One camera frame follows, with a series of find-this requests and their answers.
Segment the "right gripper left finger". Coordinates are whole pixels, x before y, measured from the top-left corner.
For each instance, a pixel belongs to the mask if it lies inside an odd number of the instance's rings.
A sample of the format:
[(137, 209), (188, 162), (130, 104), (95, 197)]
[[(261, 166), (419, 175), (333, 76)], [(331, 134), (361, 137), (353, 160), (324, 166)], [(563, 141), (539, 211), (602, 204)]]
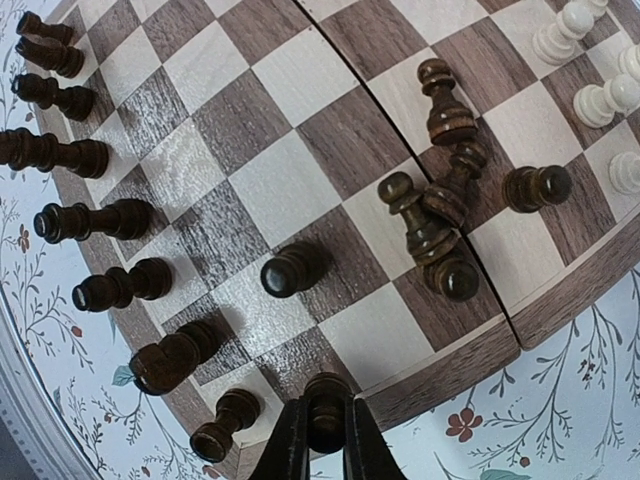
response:
[(249, 480), (309, 480), (308, 401), (288, 401)]

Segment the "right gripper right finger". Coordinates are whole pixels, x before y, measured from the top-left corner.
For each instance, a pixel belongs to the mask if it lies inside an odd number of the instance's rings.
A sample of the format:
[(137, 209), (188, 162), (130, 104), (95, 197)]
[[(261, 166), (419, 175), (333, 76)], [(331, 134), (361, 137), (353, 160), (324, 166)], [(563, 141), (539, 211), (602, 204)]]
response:
[(346, 402), (343, 476), (348, 480), (407, 479), (361, 398)]

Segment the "dark chess piece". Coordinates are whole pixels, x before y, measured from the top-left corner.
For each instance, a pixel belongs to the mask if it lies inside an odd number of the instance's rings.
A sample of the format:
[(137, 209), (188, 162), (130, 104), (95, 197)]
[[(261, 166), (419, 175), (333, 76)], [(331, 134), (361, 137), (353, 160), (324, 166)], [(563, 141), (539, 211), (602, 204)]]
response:
[(216, 403), (215, 419), (191, 435), (192, 450), (203, 460), (222, 462), (232, 448), (232, 436), (250, 428), (260, 412), (260, 403), (254, 394), (240, 388), (228, 390)]
[(43, 78), (37, 74), (17, 75), (11, 83), (11, 91), (21, 100), (35, 103), (46, 110), (57, 106), (68, 119), (84, 121), (94, 106), (94, 92), (83, 86), (61, 88), (55, 78)]
[(139, 199), (120, 199), (99, 210), (80, 202), (69, 207), (50, 203), (34, 216), (33, 228), (49, 244), (85, 241), (92, 233), (134, 240), (147, 232), (152, 213), (151, 204)]
[(161, 258), (138, 261), (129, 271), (112, 267), (104, 274), (91, 275), (72, 289), (71, 297), (80, 311), (103, 312), (123, 309), (134, 298), (156, 300), (173, 284), (169, 264)]
[(170, 393), (186, 380), (198, 365), (220, 348), (216, 329), (202, 320), (182, 325), (158, 343), (142, 347), (130, 360), (136, 387), (147, 395)]
[(13, 171), (36, 168), (47, 173), (64, 167), (79, 177), (97, 179), (108, 163), (108, 146), (101, 141), (85, 139), (64, 144), (52, 133), (34, 135), (26, 128), (1, 132), (1, 164)]

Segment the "dark chess piece front corner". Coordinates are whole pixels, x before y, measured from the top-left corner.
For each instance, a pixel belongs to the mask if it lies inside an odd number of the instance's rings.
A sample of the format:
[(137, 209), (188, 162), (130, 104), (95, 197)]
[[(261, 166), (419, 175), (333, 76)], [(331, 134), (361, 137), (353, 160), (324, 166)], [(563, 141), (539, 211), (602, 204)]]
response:
[(39, 15), (26, 11), (16, 33), (20, 38), (15, 51), (25, 60), (65, 78), (74, 78), (81, 71), (85, 55), (70, 44), (75, 33), (72, 27), (46, 24)]

